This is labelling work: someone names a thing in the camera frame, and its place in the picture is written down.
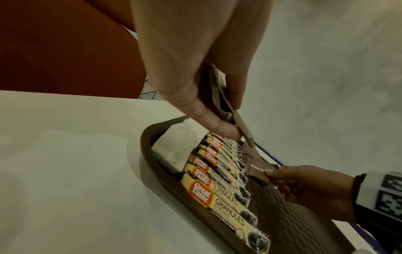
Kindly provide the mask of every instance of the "brown tray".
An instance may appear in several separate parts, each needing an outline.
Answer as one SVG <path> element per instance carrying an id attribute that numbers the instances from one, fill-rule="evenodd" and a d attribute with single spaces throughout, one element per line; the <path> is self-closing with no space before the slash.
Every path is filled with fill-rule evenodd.
<path id="1" fill-rule="evenodd" d="M 141 135 L 144 159 L 155 177 L 176 199 L 239 254 L 255 254 L 225 226 L 209 209 L 192 198 L 179 179 L 157 162 L 151 147 L 167 129 L 186 117 L 149 126 Z M 309 209 L 292 205 L 274 187 L 263 187 L 251 177 L 246 189 L 251 194 L 249 209 L 258 217 L 258 228 L 272 237 L 270 254 L 350 254 L 355 248 L 328 219 Z"/>

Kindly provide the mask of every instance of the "floor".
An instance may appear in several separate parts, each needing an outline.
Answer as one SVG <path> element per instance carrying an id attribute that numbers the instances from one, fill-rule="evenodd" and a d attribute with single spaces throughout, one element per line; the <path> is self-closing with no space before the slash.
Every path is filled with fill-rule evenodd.
<path id="1" fill-rule="evenodd" d="M 141 95 L 139 96 L 139 98 L 142 100 L 164 100 L 164 99 L 162 99 L 162 97 L 159 96 L 159 94 L 152 87 L 151 82 L 148 79 L 148 77 L 145 80 L 144 88 L 142 89 Z"/>

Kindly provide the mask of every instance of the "orange chair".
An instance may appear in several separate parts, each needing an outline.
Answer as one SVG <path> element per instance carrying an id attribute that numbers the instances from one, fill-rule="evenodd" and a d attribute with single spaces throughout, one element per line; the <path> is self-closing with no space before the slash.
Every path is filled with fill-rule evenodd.
<path id="1" fill-rule="evenodd" d="M 0 90 L 138 98 L 129 2 L 0 1 Z"/>

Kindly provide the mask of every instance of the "person's hand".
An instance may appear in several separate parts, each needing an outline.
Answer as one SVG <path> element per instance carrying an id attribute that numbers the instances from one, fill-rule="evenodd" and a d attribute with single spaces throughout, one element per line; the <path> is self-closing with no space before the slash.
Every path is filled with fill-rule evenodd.
<path id="1" fill-rule="evenodd" d="M 353 177 L 314 166 L 284 166 L 265 174 L 289 203 L 304 205 L 317 214 L 354 223 Z"/>
<path id="2" fill-rule="evenodd" d="M 131 0 L 139 49 L 155 90 L 207 129 L 239 140 L 198 98 L 194 77 L 212 62 L 226 74 L 227 96 L 239 109 L 251 59 L 273 0 Z"/>

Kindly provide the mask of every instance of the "white table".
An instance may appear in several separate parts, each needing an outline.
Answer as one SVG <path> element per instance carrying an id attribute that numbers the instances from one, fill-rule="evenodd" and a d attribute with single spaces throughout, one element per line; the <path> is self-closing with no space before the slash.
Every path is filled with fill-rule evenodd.
<path id="1" fill-rule="evenodd" d="M 163 101 L 0 91 L 0 253 L 233 253 L 142 158 L 142 131 L 182 115 Z"/>

